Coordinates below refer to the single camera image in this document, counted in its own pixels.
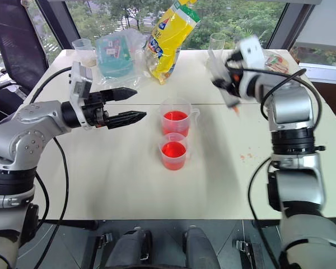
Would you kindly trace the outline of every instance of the black cable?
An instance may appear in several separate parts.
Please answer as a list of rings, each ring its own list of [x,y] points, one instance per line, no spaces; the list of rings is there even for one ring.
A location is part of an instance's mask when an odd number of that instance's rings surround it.
[[[235,72],[241,72],[241,71],[256,72],[256,73],[264,73],[264,74],[269,74],[269,75],[277,75],[277,76],[282,76],[282,77],[287,77],[287,78],[289,78],[291,76],[291,75],[288,75],[288,74],[269,71],[269,70],[260,70],[260,69],[251,69],[251,68],[232,68],[232,67],[229,67],[227,63],[225,64],[225,66],[230,71],[235,71]],[[299,82],[300,84],[303,84],[306,88],[308,88],[312,92],[312,94],[314,95],[316,101],[318,102],[318,115],[316,117],[315,125],[313,127],[313,129],[316,129],[317,126],[320,123],[321,114],[322,114],[322,111],[323,111],[323,105],[322,105],[322,102],[321,102],[320,95],[315,90],[315,88],[312,87],[310,84],[308,84],[306,81],[304,81],[304,80],[302,80],[298,77],[294,77],[292,80],[295,80],[295,81]]]
[[[34,96],[31,98],[30,104],[32,104],[36,98],[39,96],[39,94],[42,92],[42,90],[44,89],[44,87],[55,77],[57,77],[59,74],[64,73],[66,71],[71,70],[72,67],[66,67],[64,69],[61,69],[59,71],[57,71],[56,73],[53,73],[51,76],[49,76],[47,78],[47,80],[44,81],[44,83],[36,90],[36,92],[34,93]]]
[[[60,152],[61,152],[61,155],[62,155],[62,160],[63,160],[63,166],[64,166],[64,169],[65,169],[65,178],[66,178],[66,193],[65,193],[65,202],[64,202],[64,205],[63,205],[63,209],[62,209],[62,213],[61,213],[61,216],[60,216],[60,219],[57,221],[57,224],[56,224],[56,227],[50,237],[50,240],[49,242],[47,243],[46,245],[46,248],[44,250],[44,252],[42,253],[39,261],[37,262],[36,266],[34,267],[34,269],[38,269],[39,266],[41,265],[41,263],[43,262],[47,252],[49,251],[49,248],[54,240],[54,237],[58,231],[58,228],[60,227],[60,224],[63,220],[63,216],[65,215],[65,212],[66,212],[66,208],[67,208],[67,203],[68,203],[68,182],[69,182],[69,178],[68,178],[68,169],[67,169],[67,162],[66,162],[66,156],[65,156],[65,153],[60,145],[60,143],[58,142],[58,140],[56,139],[56,137],[54,137],[54,141],[56,143],[56,145],[58,146],[58,148],[60,149]]]
[[[263,115],[263,117],[268,120],[268,116],[266,116],[265,112],[264,112],[264,105],[265,102],[268,100],[268,98],[277,90],[279,90],[280,87],[282,87],[284,84],[288,83],[290,80],[294,79],[297,76],[301,76],[306,72],[306,69],[300,69],[299,71],[295,72],[294,74],[290,75],[290,77],[288,77],[287,79],[283,80],[282,82],[280,82],[278,85],[276,85],[275,87],[273,87],[270,91],[268,91],[267,94],[265,94],[265,96],[263,97],[262,101],[260,102],[260,112]]]
[[[44,221],[46,220],[46,217],[47,217],[47,214],[49,212],[49,208],[50,208],[50,199],[49,199],[49,194],[47,193],[47,189],[46,189],[46,186],[44,184],[44,182],[42,181],[42,179],[40,178],[39,174],[37,172],[35,172],[35,176],[36,176],[36,179],[38,180],[43,192],[44,192],[44,196],[45,196],[45,203],[46,203],[46,206],[45,206],[45,212],[43,214],[43,217],[42,219],[40,220],[39,224],[38,224],[38,227],[36,228],[36,231],[38,231],[42,224],[44,223]]]
[[[2,259],[7,264],[7,269],[12,269],[9,261],[2,255],[0,255],[0,259]]]
[[[256,228],[258,229],[259,235],[260,235],[260,237],[261,237],[261,239],[262,239],[262,241],[263,241],[263,244],[264,244],[264,246],[265,246],[265,249],[267,250],[267,252],[268,252],[268,254],[269,254],[269,257],[270,257],[270,259],[271,259],[271,261],[272,261],[274,267],[275,267],[276,269],[279,269],[279,263],[276,261],[275,256],[274,256],[274,254],[273,254],[273,252],[272,252],[272,250],[271,250],[271,247],[270,247],[270,245],[269,245],[269,243],[268,243],[268,241],[267,241],[267,239],[266,239],[266,237],[265,237],[265,235],[264,235],[264,233],[263,233],[263,229],[262,229],[262,227],[260,226],[259,219],[258,219],[258,217],[256,216],[255,210],[254,210],[254,208],[253,208],[253,204],[252,204],[252,202],[251,202],[251,186],[253,185],[253,181],[254,181],[254,179],[255,179],[256,174],[258,173],[258,171],[259,171],[259,170],[264,166],[264,164],[266,164],[269,160],[270,160],[270,157],[267,158],[266,160],[264,160],[264,161],[259,165],[259,167],[255,170],[253,176],[251,177],[250,182],[249,182],[249,187],[248,187],[248,202],[249,202],[249,206],[250,206],[251,213],[252,213],[253,216],[254,216],[254,220],[255,220],[255,223],[256,223]]]

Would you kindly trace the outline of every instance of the black office chair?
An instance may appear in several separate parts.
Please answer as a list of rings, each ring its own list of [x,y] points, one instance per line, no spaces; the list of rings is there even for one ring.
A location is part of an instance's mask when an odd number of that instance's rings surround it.
[[[27,9],[20,0],[0,0],[0,52],[10,78],[28,95],[49,67]],[[22,99],[0,84],[0,110],[12,114]],[[0,113],[0,120],[5,118]]]

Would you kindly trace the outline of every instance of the yellow snack bag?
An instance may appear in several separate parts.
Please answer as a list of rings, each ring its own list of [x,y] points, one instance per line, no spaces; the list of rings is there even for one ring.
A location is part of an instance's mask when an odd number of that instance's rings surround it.
[[[172,74],[183,41],[200,20],[198,14],[186,5],[188,2],[196,0],[176,0],[154,27],[147,42],[148,69],[160,84]]]

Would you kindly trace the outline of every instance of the measuring cup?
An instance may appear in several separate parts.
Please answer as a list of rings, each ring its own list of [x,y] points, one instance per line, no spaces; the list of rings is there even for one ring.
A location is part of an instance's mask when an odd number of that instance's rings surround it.
[[[91,45],[90,39],[77,39],[72,42],[72,45],[82,65],[86,67],[92,67],[96,65],[96,48]]]
[[[179,170],[184,166],[188,144],[186,137],[180,133],[168,133],[159,143],[162,162],[169,170]]]
[[[200,115],[198,108],[182,98],[166,99],[159,107],[163,134],[180,133],[187,136],[190,127],[190,119],[195,114],[195,122]]]

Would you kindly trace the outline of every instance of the metal bracket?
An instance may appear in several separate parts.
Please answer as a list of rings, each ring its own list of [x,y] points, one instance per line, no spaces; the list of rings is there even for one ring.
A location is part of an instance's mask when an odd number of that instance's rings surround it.
[[[245,253],[252,269],[265,269],[262,247],[258,243],[236,241],[236,249]]]
[[[107,245],[107,244],[109,244],[111,242],[113,242],[113,235],[112,235],[112,233],[103,234],[100,237],[99,245],[98,245],[97,248],[100,249],[100,248],[104,247],[105,245]]]

